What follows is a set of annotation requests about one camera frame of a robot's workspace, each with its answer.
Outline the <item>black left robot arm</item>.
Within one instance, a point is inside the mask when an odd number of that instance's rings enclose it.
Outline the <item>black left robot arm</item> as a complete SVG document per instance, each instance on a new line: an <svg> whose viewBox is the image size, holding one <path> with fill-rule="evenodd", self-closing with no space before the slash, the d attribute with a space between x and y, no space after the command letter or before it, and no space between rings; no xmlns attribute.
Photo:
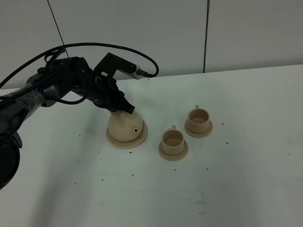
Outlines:
<svg viewBox="0 0 303 227"><path fill-rule="evenodd" d="M0 100L0 190L14 177L20 163L18 129L39 107L75 105L89 100L110 112L133 113L113 78L116 71L133 74L135 64L107 53L92 70L80 57L50 60L27 84Z"/></svg>

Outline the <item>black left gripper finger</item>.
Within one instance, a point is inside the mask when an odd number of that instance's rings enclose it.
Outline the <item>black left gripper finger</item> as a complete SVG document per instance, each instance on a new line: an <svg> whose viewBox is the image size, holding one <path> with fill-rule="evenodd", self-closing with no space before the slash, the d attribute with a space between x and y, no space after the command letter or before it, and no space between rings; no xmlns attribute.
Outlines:
<svg viewBox="0 0 303 227"><path fill-rule="evenodd" d="M128 102L128 100L124 97L124 93L120 90L117 90L115 93L113 93L111 96L111 103L119 103L121 106L121 110L119 111L128 114L132 114L135 109L135 106Z"/></svg>
<svg viewBox="0 0 303 227"><path fill-rule="evenodd" d="M119 105L119 103L104 103L101 105L101 108L104 108L112 113L121 110L121 106Z"/></svg>

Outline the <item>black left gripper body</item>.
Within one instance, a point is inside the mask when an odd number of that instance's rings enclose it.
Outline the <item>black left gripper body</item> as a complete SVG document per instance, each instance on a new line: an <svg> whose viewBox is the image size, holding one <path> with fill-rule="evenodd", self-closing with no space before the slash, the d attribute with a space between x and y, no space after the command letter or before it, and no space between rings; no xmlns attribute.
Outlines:
<svg viewBox="0 0 303 227"><path fill-rule="evenodd" d="M85 89L86 99L101 108L104 103L111 104L111 96L119 90L116 81L107 82L96 76L85 76L88 88Z"/></svg>

